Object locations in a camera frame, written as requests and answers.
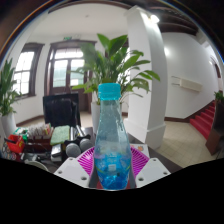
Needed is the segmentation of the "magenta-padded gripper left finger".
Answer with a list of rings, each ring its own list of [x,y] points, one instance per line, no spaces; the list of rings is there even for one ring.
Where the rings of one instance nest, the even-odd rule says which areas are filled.
[[[94,168],[93,152],[94,148],[90,148],[77,158],[68,157],[54,174],[78,186],[96,188],[98,176]]]

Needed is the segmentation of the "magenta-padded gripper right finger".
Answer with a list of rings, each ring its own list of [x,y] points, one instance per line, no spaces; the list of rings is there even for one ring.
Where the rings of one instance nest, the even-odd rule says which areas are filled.
[[[139,149],[131,147],[132,165],[129,174],[131,188],[141,188],[170,175],[158,158],[149,158]]]

